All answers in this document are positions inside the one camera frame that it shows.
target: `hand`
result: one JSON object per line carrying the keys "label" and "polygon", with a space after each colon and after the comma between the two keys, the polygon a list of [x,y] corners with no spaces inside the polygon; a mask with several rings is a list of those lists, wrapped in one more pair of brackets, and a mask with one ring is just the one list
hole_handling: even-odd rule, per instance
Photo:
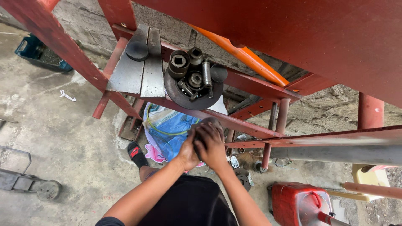
{"label": "hand", "polygon": [[206,144],[205,147],[199,140],[194,142],[201,159],[216,173],[227,168],[229,164],[226,160],[224,132],[211,122],[208,125],[201,123],[196,130]]}
{"label": "hand", "polygon": [[184,171],[191,170],[200,163],[193,146],[195,137],[194,129],[187,131],[187,134],[187,139],[183,142],[179,153],[174,158],[183,166]]}

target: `black slide sandal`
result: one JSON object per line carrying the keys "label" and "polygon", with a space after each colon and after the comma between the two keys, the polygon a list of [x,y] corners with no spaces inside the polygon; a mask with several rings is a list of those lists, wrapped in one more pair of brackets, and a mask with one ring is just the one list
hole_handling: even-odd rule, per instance
{"label": "black slide sandal", "polygon": [[142,153],[142,150],[137,142],[132,141],[127,146],[127,152],[131,160],[137,165],[138,168],[141,168],[142,166],[149,166],[148,161],[145,158],[144,153]]}

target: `red container handle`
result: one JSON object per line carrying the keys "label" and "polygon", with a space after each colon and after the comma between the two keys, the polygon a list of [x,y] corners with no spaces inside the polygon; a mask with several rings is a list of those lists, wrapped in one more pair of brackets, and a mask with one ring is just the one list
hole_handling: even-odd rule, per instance
{"label": "red container handle", "polygon": [[317,201],[318,201],[317,207],[318,207],[319,209],[321,209],[322,203],[321,203],[320,196],[319,196],[317,193],[313,192],[313,191],[311,192],[311,194],[313,194],[313,195],[316,197],[316,199],[317,199]]}

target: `red jerry can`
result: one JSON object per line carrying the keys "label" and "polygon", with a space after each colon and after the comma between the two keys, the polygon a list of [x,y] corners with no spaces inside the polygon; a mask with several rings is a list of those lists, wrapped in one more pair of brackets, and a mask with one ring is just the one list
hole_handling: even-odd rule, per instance
{"label": "red jerry can", "polygon": [[327,226],[318,219],[318,213],[332,213],[324,189],[297,182],[275,183],[272,207],[275,221],[282,226]]}

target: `green hose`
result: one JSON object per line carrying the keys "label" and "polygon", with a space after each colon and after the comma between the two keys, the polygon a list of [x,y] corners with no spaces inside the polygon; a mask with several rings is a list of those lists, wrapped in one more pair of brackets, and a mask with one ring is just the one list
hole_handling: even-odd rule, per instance
{"label": "green hose", "polygon": [[163,132],[163,131],[160,131],[160,130],[156,129],[156,128],[154,127],[154,125],[152,125],[152,123],[151,123],[151,121],[150,121],[149,113],[150,113],[151,105],[152,105],[152,104],[148,105],[148,108],[147,108],[147,120],[148,120],[148,123],[150,124],[150,126],[151,126],[154,130],[156,130],[156,131],[158,131],[158,132],[160,132],[160,133],[162,133],[162,134],[166,134],[166,135],[180,135],[180,134],[184,134],[184,133],[187,132],[187,130],[186,130],[186,131],[183,131],[183,132],[180,132],[180,133],[171,134],[171,133],[166,133],[166,132]]}

